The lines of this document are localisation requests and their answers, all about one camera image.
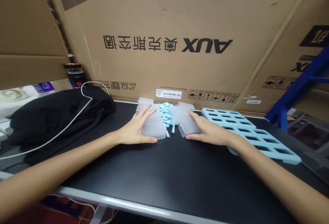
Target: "white paper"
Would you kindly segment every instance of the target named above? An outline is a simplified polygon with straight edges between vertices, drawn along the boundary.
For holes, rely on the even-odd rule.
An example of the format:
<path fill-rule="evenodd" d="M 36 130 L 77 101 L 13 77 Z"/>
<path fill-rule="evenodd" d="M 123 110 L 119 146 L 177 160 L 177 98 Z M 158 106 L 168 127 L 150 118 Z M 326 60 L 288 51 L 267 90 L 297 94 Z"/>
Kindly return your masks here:
<path fill-rule="evenodd" d="M 257 101 L 257 100 L 247 100 L 247 104 L 260 104 L 261 101 Z"/>
<path fill-rule="evenodd" d="M 161 98 L 181 99 L 182 92 L 175 90 L 157 90 L 156 96 Z"/>

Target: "black cloth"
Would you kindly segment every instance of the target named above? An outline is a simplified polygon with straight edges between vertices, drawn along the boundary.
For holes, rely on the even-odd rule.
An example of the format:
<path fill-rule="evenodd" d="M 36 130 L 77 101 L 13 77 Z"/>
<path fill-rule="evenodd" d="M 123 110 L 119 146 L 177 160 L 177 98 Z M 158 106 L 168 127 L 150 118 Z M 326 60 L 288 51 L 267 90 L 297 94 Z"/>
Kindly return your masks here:
<path fill-rule="evenodd" d="M 95 127 L 103 117 L 115 112 L 113 99 L 99 87 L 85 87 L 83 93 L 93 98 L 75 121 L 46 146 L 28 153 L 24 162 L 33 165 L 48 159 Z M 45 144 L 61 132 L 90 99 L 81 89 L 60 91 L 35 99 L 11 117 L 14 129 L 7 142 L 27 151 Z"/>

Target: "black tabletop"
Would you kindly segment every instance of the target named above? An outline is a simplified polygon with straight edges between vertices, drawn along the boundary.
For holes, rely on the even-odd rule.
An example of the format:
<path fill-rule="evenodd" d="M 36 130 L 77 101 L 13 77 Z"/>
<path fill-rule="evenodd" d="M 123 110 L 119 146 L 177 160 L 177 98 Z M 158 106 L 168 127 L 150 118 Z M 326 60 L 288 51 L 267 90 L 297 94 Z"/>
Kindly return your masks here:
<path fill-rule="evenodd" d="M 126 124 L 136 105 L 116 104 L 114 114 L 61 152 Z M 300 149 L 298 141 L 265 119 L 248 119 L 295 152 Z M 303 165 L 278 163 L 329 197 L 329 188 Z M 23 168 L 1 167 L 9 173 Z M 178 127 L 156 144 L 117 146 L 62 185 L 227 223 L 296 223 L 241 158 L 225 146 L 186 140 Z"/>

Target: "blue shelf frame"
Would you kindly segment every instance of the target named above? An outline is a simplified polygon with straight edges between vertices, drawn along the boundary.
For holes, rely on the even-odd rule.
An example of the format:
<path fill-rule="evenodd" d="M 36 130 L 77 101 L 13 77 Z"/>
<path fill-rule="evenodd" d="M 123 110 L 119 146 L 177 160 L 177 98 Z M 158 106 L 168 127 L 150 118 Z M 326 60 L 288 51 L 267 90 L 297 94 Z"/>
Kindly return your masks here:
<path fill-rule="evenodd" d="M 288 132 L 287 112 L 294 107 L 316 83 L 329 83 L 323 76 L 329 72 L 329 45 L 313 60 L 307 69 L 291 85 L 279 101 L 265 116 L 271 123 L 278 123 L 278 127 Z"/>

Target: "metal table edge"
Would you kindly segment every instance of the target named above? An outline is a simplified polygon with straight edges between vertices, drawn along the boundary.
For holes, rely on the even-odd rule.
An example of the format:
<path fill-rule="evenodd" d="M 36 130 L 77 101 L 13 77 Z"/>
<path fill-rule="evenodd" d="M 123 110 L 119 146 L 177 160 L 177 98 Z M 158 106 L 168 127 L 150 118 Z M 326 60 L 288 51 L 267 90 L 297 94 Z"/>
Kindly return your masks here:
<path fill-rule="evenodd" d="M 13 176 L 11 173 L 6 173 L 0 171 L 0 180 L 7 179 Z M 143 216 L 147 216 L 150 218 L 156 218 L 164 221 L 175 221 L 179 223 L 190 223 L 190 224 L 229 224 L 220 221 L 214 221 L 206 218 L 197 217 L 194 215 L 188 215 L 184 213 L 179 213 L 171 210 L 161 209 L 157 207 L 152 207 L 140 203 L 130 202 L 126 200 L 121 200 L 118 198 L 108 197 L 104 195 L 100 195 L 97 193 L 82 191 L 70 187 L 60 186 L 55 190 L 55 193 L 59 193 L 61 195 L 81 200 L 87 201 L 90 203 L 101 204 L 102 206 L 106 205 L 107 207 L 111 207 L 118 210 L 123 210 L 127 212 L 131 212 L 134 214 L 139 214 Z"/>

